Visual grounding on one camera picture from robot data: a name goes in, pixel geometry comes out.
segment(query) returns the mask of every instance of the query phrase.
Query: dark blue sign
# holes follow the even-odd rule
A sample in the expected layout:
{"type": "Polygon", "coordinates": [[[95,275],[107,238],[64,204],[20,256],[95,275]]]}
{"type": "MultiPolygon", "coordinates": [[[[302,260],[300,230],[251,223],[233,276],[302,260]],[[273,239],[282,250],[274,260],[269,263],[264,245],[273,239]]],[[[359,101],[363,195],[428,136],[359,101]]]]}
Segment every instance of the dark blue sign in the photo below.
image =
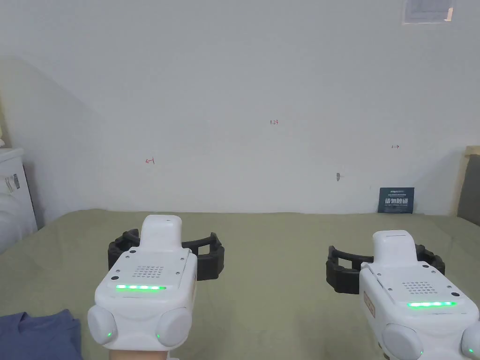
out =
{"type": "Polygon", "coordinates": [[[380,188],[379,213],[412,214],[415,188],[380,188]]]}

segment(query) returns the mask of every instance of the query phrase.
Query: white wall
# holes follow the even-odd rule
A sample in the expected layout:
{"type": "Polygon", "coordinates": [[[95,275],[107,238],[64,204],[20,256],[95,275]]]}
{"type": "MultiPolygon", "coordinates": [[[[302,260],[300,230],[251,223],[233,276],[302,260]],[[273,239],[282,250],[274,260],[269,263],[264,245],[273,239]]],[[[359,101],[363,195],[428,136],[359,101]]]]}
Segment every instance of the white wall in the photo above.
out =
{"type": "Polygon", "coordinates": [[[480,143],[480,2],[442,25],[402,26],[402,8],[3,0],[0,95],[40,222],[91,207],[374,212],[381,186],[447,214],[461,152],[480,143]]]}

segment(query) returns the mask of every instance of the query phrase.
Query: white cabinet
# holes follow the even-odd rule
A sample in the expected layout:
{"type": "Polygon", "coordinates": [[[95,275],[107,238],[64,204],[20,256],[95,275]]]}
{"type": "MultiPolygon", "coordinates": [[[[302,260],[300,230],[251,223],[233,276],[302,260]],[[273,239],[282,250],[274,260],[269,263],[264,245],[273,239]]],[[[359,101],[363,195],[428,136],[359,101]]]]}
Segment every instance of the white cabinet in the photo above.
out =
{"type": "Polygon", "coordinates": [[[22,149],[0,149],[0,253],[37,231],[22,149]]]}

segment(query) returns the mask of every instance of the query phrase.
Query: round white knob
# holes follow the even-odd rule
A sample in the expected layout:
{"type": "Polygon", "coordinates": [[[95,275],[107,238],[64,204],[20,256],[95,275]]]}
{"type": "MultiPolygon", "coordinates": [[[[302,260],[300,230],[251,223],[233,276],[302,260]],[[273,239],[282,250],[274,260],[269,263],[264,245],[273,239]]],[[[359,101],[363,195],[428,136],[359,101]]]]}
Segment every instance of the round white knob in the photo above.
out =
{"type": "Polygon", "coordinates": [[[117,335],[117,324],[108,310],[94,305],[88,311],[87,319],[90,333],[97,343],[104,345],[117,335]]]}
{"type": "Polygon", "coordinates": [[[480,322],[476,322],[463,332],[462,352],[467,358],[480,359],[480,322]]]}
{"type": "Polygon", "coordinates": [[[385,348],[399,360],[417,360],[423,345],[417,333],[409,327],[388,324],[382,332],[385,348]]]}
{"type": "Polygon", "coordinates": [[[180,344],[186,339],[192,327],[192,314],[186,308],[166,312],[156,326],[158,341],[168,348],[180,344]]]}

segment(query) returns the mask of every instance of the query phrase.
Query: blue cloth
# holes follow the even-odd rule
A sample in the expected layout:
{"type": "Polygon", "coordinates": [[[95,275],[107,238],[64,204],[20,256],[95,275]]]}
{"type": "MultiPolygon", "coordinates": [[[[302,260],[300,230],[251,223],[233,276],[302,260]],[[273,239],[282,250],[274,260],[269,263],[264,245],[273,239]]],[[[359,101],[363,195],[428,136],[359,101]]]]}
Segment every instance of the blue cloth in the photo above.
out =
{"type": "Polygon", "coordinates": [[[0,317],[3,360],[82,360],[80,321],[70,311],[30,317],[26,312],[0,317]]]}

